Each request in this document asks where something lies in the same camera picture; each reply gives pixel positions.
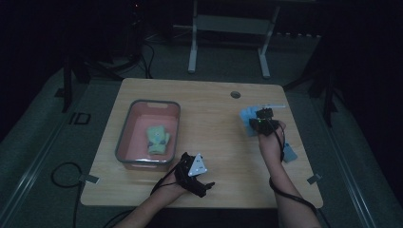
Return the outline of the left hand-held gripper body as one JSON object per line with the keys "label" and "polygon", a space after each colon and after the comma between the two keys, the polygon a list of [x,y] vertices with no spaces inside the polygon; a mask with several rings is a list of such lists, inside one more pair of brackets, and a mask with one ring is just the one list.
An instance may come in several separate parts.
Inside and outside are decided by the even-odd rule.
{"label": "left hand-held gripper body", "polygon": [[206,191],[208,185],[197,180],[198,175],[206,172],[202,155],[191,156],[187,152],[182,154],[174,171],[177,183],[187,191]]}

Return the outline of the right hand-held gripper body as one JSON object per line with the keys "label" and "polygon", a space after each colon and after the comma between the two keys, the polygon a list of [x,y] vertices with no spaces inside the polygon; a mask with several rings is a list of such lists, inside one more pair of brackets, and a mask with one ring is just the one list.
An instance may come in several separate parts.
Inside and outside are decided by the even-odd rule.
{"label": "right hand-held gripper body", "polygon": [[278,129],[281,130],[281,135],[284,135],[284,128],[279,120],[273,118],[258,118],[259,120],[259,133],[265,136],[269,136],[275,133]]}

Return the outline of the plain blue glove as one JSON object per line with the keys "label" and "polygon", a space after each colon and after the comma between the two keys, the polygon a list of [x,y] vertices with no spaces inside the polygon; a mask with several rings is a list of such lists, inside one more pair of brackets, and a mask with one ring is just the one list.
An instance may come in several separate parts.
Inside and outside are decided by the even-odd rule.
{"label": "plain blue glove", "polygon": [[256,136],[259,133],[259,127],[251,127],[249,124],[250,119],[257,119],[256,112],[259,111],[262,108],[262,106],[249,106],[247,108],[244,108],[240,112],[240,119],[245,127],[246,134],[249,137]]}

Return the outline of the pink basket with grey rim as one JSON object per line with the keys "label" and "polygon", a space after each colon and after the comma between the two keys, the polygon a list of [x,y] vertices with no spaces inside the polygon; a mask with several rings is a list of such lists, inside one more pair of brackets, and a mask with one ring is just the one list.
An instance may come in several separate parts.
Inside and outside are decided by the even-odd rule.
{"label": "pink basket with grey rim", "polygon": [[[118,140],[115,157],[126,169],[165,171],[175,158],[181,117],[181,106],[176,102],[136,100],[128,110]],[[170,134],[164,155],[147,151],[146,129],[163,125]]]}

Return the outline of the person's left hand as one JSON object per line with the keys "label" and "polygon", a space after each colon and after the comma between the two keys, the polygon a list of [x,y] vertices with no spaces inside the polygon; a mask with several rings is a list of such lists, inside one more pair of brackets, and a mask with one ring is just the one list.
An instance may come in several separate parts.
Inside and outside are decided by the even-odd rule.
{"label": "person's left hand", "polygon": [[163,178],[163,182],[160,185],[158,192],[165,198],[176,200],[182,195],[188,193],[186,189],[177,184],[177,180],[174,174],[168,174]]}

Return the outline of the person's right hand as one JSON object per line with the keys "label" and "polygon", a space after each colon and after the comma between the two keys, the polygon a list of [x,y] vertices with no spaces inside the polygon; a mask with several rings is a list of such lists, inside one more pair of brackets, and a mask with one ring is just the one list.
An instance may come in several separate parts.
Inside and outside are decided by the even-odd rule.
{"label": "person's right hand", "polygon": [[269,136],[258,134],[259,150],[266,162],[278,162],[283,160],[285,146],[285,123],[278,122],[278,128]]}

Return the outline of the black tripod stand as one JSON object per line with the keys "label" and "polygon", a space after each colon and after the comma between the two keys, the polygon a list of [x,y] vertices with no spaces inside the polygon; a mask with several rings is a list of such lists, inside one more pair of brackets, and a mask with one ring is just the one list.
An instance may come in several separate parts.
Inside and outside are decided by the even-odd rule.
{"label": "black tripod stand", "polygon": [[102,76],[114,81],[121,81],[123,77],[118,75],[117,72],[129,69],[135,64],[134,60],[129,60],[119,66],[104,66],[83,53],[67,55],[63,63],[63,86],[55,94],[56,97],[64,99],[62,112],[66,113],[72,104],[72,75],[75,75],[80,83],[87,84],[91,79],[88,69],[92,68],[100,72]]}
{"label": "black tripod stand", "polygon": [[308,95],[310,98],[316,99],[324,95],[322,117],[325,123],[331,127],[332,113],[337,112],[333,102],[336,70],[329,50],[329,41],[325,35],[322,35],[306,67],[303,69],[301,76],[291,83],[284,85],[283,89],[288,91],[311,81],[312,83],[308,88]]}

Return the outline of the white metal stand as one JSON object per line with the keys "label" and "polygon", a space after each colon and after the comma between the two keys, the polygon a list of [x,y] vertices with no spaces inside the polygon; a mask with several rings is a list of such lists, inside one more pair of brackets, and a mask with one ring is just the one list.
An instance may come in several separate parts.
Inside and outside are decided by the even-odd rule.
{"label": "white metal stand", "polygon": [[197,67],[198,57],[198,31],[217,31],[239,34],[263,35],[264,42],[258,47],[259,64],[264,79],[271,77],[271,73],[266,59],[266,52],[274,33],[274,27],[278,19],[280,6],[274,7],[270,19],[255,19],[230,16],[218,16],[209,14],[199,14],[199,0],[193,0],[192,14],[192,40],[187,71],[194,73]]}

